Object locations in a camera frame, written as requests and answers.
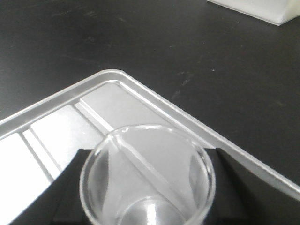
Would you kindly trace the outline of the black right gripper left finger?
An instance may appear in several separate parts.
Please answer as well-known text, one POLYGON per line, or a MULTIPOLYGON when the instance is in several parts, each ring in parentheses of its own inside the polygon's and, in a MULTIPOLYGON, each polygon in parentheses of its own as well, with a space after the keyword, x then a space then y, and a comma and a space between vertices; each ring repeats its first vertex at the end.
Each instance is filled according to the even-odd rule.
POLYGON ((79 180, 91 150, 79 149, 59 177, 12 225, 90 225, 79 196, 79 180))

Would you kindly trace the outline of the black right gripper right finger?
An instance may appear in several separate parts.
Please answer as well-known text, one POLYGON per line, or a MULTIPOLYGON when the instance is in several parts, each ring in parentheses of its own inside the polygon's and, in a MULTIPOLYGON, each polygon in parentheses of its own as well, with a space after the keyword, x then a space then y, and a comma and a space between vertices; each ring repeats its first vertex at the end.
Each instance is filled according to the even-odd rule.
POLYGON ((221 148, 206 149, 216 194, 205 225, 298 225, 300 203, 246 169, 221 148))

